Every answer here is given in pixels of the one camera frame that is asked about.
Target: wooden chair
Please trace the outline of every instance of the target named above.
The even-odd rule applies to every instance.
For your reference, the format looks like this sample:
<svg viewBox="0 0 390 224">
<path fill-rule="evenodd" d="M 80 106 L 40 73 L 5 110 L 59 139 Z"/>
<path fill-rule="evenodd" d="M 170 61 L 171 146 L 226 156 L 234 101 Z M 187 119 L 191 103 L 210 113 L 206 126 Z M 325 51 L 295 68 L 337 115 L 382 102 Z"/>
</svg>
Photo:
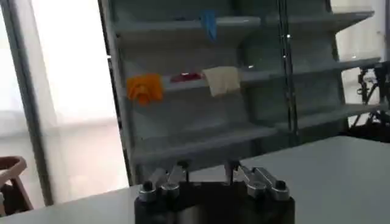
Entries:
<svg viewBox="0 0 390 224">
<path fill-rule="evenodd" d="M 0 172 L 0 189 L 6 187 L 6 182 L 11 182 L 13 193 L 19 196 L 18 198 L 22 198 L 22 201 L 18 206 L 18 212 L 33 210 L 30 198 L 19 177 L 26 168 L 26 161 L 22 157 L 0 157 L 0 170 L 4 170 Z M 5 216 L 6 210 L 6 205 L 0 203 L 0 216 Z"/>
</svg>

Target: metal bolt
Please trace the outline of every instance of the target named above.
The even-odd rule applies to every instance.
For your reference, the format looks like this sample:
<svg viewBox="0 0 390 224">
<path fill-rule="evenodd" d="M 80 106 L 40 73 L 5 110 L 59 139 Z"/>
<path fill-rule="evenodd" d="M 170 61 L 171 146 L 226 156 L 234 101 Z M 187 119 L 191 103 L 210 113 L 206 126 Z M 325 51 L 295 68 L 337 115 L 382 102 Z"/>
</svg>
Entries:
<svg viewBox="0 0 390 224">
<path fill-rule="evenodd" d="M 287 201 L 290 198 L 290 192 L 286 185 L 286 182 L 278 180 L 275 183 L 275 187 L 271 190 L 272 196 L 277 201 Z"/>
<path fill-rule="evenodd" d="M 161 189 L 163 195 L 169 198 L 177 198 L 180 193 L 179 185 L 175 183 L 165 183 L 161 186 Z"/>
<path fill-rule="evenodd" d="M 143 202 L 152 202 L 155 201 L 157 198 L 157 191 L 153 187 L 152 182 L 150 181 L 145 181 L 140 190 L 140 194 L 138 198 L 143 201 Z"/>
</svg>

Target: metal pole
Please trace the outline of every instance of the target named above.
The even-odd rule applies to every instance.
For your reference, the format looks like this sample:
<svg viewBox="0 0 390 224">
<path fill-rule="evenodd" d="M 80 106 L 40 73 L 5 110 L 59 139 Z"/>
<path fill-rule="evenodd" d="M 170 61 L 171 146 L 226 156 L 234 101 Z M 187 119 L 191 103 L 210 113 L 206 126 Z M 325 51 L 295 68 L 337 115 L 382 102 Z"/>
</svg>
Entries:
<svg viewBox="0 0 390 224">
<path fill-rule="evenodd" d="M 117 103 L 120 115 L 120 124 L 121 124 L 121 140 L 124 151 L 124 156 L 127 157 L 126 160 L 126 169 L 127 176 L 129 178 L 129 184 L 138 184 L 141 179 L 141 167 L 139 164 L 135 164 L 132 160 L 132 155 L 134 151 L 134 135 L 132 133 L 133 121 L 129 112 L 132 110 L 132 106 L 129 105 L 128 100 L 125 98 L 124 92 L 124 76 L 122 73 L 121 65 L 121 55 L 119 49 L 116 45 L 116 36 L 112 28 L 112 19 L 115 19 L 115 8 L 112 5 L 112 1 L 109 0 L 100 0 L 100 10 L 101 15 L 103 16 L 103 21 L 105 22 L 105 37 L 108 43 L 108 50 L 110 53 L 111 65 L 112 65 L 112 74 L 113 74 L 113 84 L 115 86 L 115 91 L 117 95 Z"/>
<path fill-rule="evenodd" d="M 282 45 L 282 63 L 285 71 L 286 81 L 286 101 L 288 106 L 288 126 L 289 130 L 293 133 L 292 139 L 290 138 L 290 144 L 292 146 L 299 143 L 299 130 L 298 130 L 298 116 L 297 116 L 297 104 L 296 104 L 296 92 L 294 87 L 293 77 L 293 64 L 291 56 L 291 34 L 288 28 L 288 11 L 286 0 L 277 0 L 277 7 L 279 12 L 279 36 L 280 44 Z"/>
<path fill-rule="evenodd" d="M 386 39 L 386 49 L 385 49 L 385 57 L 386 61 L 390 60 L 390 0 L 386 0 L 385 2 L 385 39 Z"/>
<path fill-rule="evenodd" d="M 106 23 L 105 23 L 104 16 L 103 16 L 102 1 L 99 0 L 97 3 L 99 4 L 100 20 L 102 22 L 102 29 L 103 29 L 103 36 L 104 36 L 104 43 L 105 43 L 105 51 L 106 51 L 107 55 L 111 55 L 109 42 L 108 42 L 108 37 L 107 37 Z M 123 129 L 123 127 L 122 127 L 122 119 L 121 119 L 121 113 L 120 113 L 120 108 L 119 108 L 119 103 L 118 103 L 118 93 L 117 93 L 117 91 L 115 89 L 115 78 L 114 78 L 114 72 L 113 72 L 113 69 L 112 69 L 112 60 L 111 60 L 111 58 L 108 59 L 108 64 L 110 65 L 111 89 L 112 89 L 112 93 L 113 93 L 113 97 L 114 97 L 116 118 L 118 120 L 119 131 L 122 132 L 122 129 Z M 123 147 L 123 149 L 124 150 L 122 150 L 122 151 L 123 151 L 124 163 L 125 163 L 125 166 L 126 166 L 127 180 L 129 181 L 129 185 L 133 185 L 132 184 L 133 181 L 132 181 L 132 178 L 131 178 L 132 174 L 131 174 L 131 170 L 130 170 L 129 157 L 127 156 L 127 151 L 126 151 L 125 147 Z"/>
</svg>

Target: white table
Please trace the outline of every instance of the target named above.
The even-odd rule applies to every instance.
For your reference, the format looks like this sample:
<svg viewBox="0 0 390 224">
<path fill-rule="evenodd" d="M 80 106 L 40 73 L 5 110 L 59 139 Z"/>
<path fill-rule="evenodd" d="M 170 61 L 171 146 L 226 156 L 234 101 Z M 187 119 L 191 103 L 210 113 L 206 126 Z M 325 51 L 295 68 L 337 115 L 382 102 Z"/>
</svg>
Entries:
<svg viewBox="0 0 390 224">
<path fill-rule="evenodd" d="M 285 180 L 297 224 L 389 223 L 390 145 L 335 137 L 243 161 Z M 222 166 L 191 174 L 224 179 Z M 134 223 L 138 186 L 0 219 L 7 224 Z"/>
</svg>

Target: red object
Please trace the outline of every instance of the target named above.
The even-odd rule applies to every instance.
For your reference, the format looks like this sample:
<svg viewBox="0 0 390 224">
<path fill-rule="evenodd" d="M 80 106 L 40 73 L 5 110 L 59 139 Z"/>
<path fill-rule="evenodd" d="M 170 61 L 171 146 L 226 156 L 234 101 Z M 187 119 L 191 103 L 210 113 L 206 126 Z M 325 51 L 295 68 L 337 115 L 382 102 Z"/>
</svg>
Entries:
<svg viewBox="0 0 390 224">
<path fill-rule="evenodd" d="M 171 82 L 186 82 L 202 79 L 202 76 L 198 73 L 181 73 L 171 78 Z"/>
</svg>

